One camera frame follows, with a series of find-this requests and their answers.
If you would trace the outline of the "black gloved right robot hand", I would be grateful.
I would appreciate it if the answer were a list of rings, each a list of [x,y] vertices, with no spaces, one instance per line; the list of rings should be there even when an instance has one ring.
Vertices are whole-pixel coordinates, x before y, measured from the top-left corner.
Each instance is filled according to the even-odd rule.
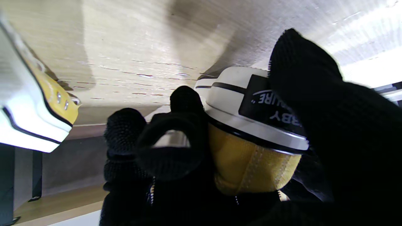
[[[109,116],[101,226],[401,225],[401,108],[343,80],[336,61],[295,29],[268,71],[225,69],[180,86],[147,123]],[[318,157],[333,191],[322,202],[292,179]]]

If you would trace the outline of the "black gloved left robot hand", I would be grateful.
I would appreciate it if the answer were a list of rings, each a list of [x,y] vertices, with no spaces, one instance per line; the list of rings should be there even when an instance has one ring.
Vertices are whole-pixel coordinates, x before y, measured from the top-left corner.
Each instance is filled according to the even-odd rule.
[[[305,154],[301,156],[292,179],[303,185],[308,192],[315,195],[320,201],[333,202],[333,191],[326,179],[323,165],[316,155]]]

